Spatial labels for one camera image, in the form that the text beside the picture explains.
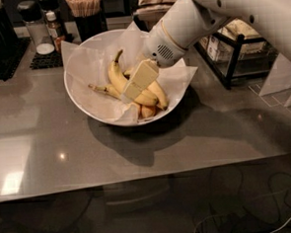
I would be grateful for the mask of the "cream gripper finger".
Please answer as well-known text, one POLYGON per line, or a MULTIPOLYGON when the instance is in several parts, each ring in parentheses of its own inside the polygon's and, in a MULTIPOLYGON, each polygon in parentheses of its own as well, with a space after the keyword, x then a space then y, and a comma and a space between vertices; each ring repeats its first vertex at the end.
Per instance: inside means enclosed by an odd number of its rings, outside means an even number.
POLYGON ((120 99, 124 103, 133 102, 159 76, 159 67, 155 60, 141 60, 132 70, 126 81, 120 99))

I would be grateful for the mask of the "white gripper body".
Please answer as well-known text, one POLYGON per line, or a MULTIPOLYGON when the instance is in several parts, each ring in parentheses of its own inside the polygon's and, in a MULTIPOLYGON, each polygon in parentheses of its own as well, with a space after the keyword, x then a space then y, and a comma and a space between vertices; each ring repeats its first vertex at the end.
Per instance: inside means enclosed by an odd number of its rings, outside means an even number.
POLYGON ((169 68, 184 56, 186 50, 179 47, 164 22, 160 21, 144 40, 142 52, 146 58, 155 60, 160 68, 169 68))

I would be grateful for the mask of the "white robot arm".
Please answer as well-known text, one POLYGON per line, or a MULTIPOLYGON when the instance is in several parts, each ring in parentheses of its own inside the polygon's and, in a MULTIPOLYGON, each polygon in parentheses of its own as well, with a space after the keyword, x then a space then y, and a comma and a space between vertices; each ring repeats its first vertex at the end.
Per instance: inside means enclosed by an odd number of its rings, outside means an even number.
POLYGON ((291 62, 291 0, 177 0, 144 40, 121 99, 131 103, 157 78, 156 71, 142 72, 146 60, 157 68, 173 66, 190 44, 236 18, 250 24, 291 62))

